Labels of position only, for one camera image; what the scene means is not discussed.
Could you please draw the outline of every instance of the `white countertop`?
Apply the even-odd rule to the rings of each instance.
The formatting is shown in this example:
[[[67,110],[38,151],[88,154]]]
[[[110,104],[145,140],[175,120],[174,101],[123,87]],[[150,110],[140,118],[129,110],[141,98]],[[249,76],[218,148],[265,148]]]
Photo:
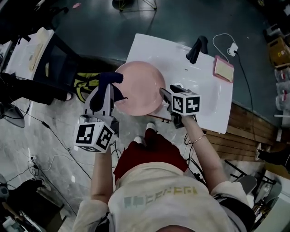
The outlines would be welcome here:
[[[201,128],[226,133],[232,104],[232,83],[213,76],[214,57],[199,53],[191,64],[186,54],[191,48],[168,40],[136,34],[126,62],[145,61],[162,73],[166,89],[181,83],[185,89],[201,95],[201,111],[196,115]],[[171,120],[165,102],[149,114]]]

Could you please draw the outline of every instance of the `red shorts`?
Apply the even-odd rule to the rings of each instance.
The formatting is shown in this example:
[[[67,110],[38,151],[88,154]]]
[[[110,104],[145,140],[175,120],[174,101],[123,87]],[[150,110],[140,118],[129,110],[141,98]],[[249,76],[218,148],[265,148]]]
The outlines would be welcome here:
[[[153,129],[148,129],[145,132],[144,139],[146,146],[133,141],[124,150],[114,171],[115,181],[131,168],[139,164],[151,162],[168,163],[183,172],[186,171],[188,165],[180,155],[179,149],[162,135],[157,134]]]

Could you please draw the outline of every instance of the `pink bowl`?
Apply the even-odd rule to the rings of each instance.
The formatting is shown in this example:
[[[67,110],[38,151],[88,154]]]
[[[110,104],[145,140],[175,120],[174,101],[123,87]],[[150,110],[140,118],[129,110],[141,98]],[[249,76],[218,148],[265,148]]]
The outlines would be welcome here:
[[[164,78],[157,68],[143,61],[133,61],[120,66],[117,73],[124,75],[121,84],[114,83],[124,97],[115,106],[123,113],[133,116],[150,114],[162,103],[160,88],[165,88]]]

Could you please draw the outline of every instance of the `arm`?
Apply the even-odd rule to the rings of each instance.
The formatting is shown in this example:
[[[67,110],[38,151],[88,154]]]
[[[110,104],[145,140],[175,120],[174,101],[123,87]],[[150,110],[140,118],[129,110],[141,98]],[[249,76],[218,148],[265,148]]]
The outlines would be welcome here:
[[[108,204],[113,194],[113,174],[111,149],[106,153],[96,153],[91,181],[91,199]]]
[[[203,135],[203,131],[192,117],[182,117],[182,123],[191,141]],[[227,181],[220,158],[206,137],[194,143],[193,148],[203,169],[208,190],[211,192],[219,183]]]

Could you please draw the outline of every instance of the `yellow sponge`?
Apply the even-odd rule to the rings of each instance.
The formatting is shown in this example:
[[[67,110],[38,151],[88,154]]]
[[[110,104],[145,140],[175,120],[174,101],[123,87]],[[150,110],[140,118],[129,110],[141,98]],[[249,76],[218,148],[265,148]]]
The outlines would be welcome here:
[[[213,75],[232,83],[234,79],[234,67],[219,56],[216,56]]]

